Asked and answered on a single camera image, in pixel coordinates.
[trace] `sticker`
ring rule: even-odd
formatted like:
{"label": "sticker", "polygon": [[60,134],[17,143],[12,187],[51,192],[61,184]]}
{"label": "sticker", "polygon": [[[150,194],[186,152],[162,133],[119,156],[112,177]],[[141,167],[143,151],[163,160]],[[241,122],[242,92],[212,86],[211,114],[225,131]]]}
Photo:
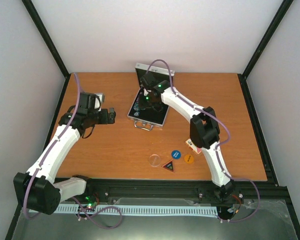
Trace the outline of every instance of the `sticker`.
{"label": "sticker", "polygon": [[187,155],[184,156],[184,161],[187,164],[192,164],[195,161],[195,158],[194,158],[194,156],[192,156],[190,154],[187,154]]}
{"label": "sticker", "polygon": [[191,148],[191,150],[194,151],[196,154],[199,154],[202,152],[202,149],[199,147],[196,147],[190,138],[187,141],[185,141],[185,144],[187,144]]}
{"label": "sticker", "polygon": [[164,169],[167,169],[167,170],[173,172],[173,173],[175,172],[175,170],[174,170],[174,164],[173,164],[172,160],[169,161],[169,162],[167,162],[166,164],[164,164],[162,167]]}
{"label": "sticker", "polygon": [[181,158],[181,152],[178,151],[178,150],[174,150],[174,151],[172,151],[171,156],[172,156],[174,159],[179,159],[179,158]]}

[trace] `transparent petri dish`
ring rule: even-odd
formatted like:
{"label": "transparent petri dish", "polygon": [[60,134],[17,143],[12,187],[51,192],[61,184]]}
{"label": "transparent petri dish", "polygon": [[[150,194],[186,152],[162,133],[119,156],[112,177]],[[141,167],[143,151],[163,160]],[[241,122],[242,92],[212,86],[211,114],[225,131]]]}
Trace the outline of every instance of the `transparent petri dish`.
{"label": "transparent petri dish", "polygon": [[150,165],[152,167],[158,167],[161,163],[161,157],[157,154],[152,154],[149,159],[148,162],[150,163]]}

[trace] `black metal frame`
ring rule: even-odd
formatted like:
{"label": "black metal frame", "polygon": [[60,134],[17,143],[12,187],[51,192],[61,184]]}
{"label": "black metal frame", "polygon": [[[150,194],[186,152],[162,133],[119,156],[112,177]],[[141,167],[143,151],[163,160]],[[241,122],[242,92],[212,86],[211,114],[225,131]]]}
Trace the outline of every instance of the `black metal frame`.
{"label": "black metal frame", "polygon": [[[49,48],[52,56],[54,57],[57,65],[59,66],[62,74],[65,77],[65,82],[62,88],[62,92],[52,119],[52,123],[44,144],[46,147],[51,139],[55,123],[57,122],[58,113],[65,96],[67,86],[70,79],[70,74],[64,65],[52,39],[49,36],[42,20],[40,19],[38,12],[35,9],[31,0],[22,0],[25,8],[30,14],[34,24],[40,32],[43,40]],[[285,200],[294,229],[297,237],[300,239],[300,225],[296,216],[295,209],[293,207],[287,187],[278,186],[278,180],[275,174],[274,167],[268,152],[268,148],[264,139],[264,135],[261,130],[261,126],[256,114],[254,103],[252,101],[249,87],[247,84],[247,78],[270,41],[272,35],[283,19],[284,15],[291,6],[293,0],[283,0],[277,13],[275,14],[272,22],[270,23],[267,31],[261,39],[258,47],[256,48],[252,58],[246,66],[243,74],[238,74],[238,79],[241,85],[242,94],[246,103],[246,107],[249,113],[249,117],[252,123],[253,131],[257,141],[257,145],[260,151],[260,155],[263,161],[264,169],[267,176],[266,182],[256,182],[260,196],[262,199],[267,200]],[[116,198],[129,197],[129,198],[173,198],[173,199],[189,199],[198,201],[200,203],[210,203],[218,206],[217,202],[213,199],[207,199],[205,196],[200,197],[199,194],[203,190],[210,190],[214,187],[211,181],[160,181],[160,180],[114,180],[114,179],[93,179],[93,185],[98,191],[100,200],[107,202]],[[236,182],[236,187],[240,189],[240,192],[246,199],[255,199],[257,194],[254,187],[249,182]],[[15,231],[20,213],[21,206],[18,205],[15,214],[13,216],[11,225],[8,229],[6,240],[11,240]]]}

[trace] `blue circle token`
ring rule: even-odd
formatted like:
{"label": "blue circle token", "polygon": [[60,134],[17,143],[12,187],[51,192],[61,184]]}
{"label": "blue circle token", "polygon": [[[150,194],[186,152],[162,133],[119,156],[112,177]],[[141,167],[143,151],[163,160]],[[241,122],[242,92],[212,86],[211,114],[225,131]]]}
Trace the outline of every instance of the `blue circle token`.
{"label": "blue circle token", "polygon": [[172,156],[174,159],[179,159],[179,158],[181,158],[181,152],[178,151],[178,150],[174,150],[174,151],[172,151],[171,156]]}

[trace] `white wall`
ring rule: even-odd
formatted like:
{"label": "white wall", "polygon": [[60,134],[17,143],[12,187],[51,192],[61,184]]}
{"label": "white wall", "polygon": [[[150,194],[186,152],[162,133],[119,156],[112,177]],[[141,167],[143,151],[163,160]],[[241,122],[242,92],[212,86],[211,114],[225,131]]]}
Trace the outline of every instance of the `white wall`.
{"label": "white wall", "polygon": [[33,0],[70,72],[242,73],[282,0]]}
{"label": "white wall", "polygon": [[17,206],[13,178],[39,157],[63,83],[21,0],[0,1],[0,240]]}
{"label": "white wall", "polygon": [[288,187],[300,222],[300,0],[247,82],[279,183]]}

